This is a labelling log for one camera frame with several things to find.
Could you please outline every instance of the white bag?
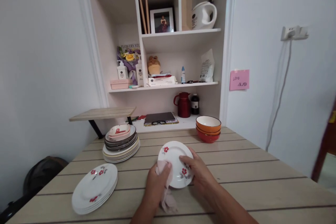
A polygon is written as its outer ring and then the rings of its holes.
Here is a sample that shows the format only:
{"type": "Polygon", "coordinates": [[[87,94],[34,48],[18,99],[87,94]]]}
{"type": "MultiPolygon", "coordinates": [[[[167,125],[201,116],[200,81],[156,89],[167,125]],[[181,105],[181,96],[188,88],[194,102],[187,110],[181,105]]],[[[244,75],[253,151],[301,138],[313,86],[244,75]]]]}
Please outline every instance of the white bag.
{"type": "Polygon", "coordinates": [[[199,81],[213,82],[212,76],[214,75],[215,68],[215,60],[213,58],[212,49],[201,56],[202,69],[199,81]]]}

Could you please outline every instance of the pink sticky note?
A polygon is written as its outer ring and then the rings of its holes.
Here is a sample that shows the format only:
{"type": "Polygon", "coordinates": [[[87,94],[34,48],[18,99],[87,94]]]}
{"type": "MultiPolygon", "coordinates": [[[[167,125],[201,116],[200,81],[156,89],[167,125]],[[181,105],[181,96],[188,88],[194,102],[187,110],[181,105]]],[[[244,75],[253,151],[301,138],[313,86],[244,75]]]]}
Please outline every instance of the pink sticky note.
{"type": "Polygon", "coordinates": [[[230,91],[250,88],[250,70],[231,71],[230,91]]]}

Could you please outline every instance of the flower bouquet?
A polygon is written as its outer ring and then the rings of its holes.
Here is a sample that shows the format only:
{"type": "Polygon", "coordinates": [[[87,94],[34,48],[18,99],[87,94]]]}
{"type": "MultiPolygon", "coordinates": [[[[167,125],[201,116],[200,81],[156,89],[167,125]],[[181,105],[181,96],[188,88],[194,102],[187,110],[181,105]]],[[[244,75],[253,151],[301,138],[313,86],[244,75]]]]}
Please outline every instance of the flower bouquet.
{"type": "Polygon", "coordinates": [[[135,65],[138,63],[141,51],[137,48],[127,48],[125,51],[121,47],[117,47],[117,58],[127,67],[129,78],[132,79],[133,85],[137,85],[137,70],[135,65]]]}

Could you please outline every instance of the yellow flower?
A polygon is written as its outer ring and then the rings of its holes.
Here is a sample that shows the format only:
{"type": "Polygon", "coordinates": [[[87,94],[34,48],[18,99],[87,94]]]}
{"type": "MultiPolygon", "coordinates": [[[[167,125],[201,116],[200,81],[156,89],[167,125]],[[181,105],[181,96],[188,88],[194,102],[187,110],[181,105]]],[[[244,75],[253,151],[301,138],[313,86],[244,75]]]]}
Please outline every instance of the yellow flower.
{"type": "Polygon", "coordinates": [[[126,55],[126,60],[127,61],[133,61],[133,60],[135,60],[134,54],[128,54],[128,55],[126,55]]]}

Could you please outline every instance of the stuffed toy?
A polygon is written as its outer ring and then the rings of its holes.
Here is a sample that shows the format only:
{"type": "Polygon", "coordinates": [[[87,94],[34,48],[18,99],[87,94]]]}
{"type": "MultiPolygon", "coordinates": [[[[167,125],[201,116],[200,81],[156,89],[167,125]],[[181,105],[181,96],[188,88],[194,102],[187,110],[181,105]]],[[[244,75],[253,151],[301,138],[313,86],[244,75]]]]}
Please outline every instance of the stuffed toy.
{"type": "Polygon", "coordinates": [[[160,61],[157,59],[157,56],[150,56],[148,59],[148,72],[153,75],[153,74],[160,74],[161,73],[161,64],[160,61]]]}

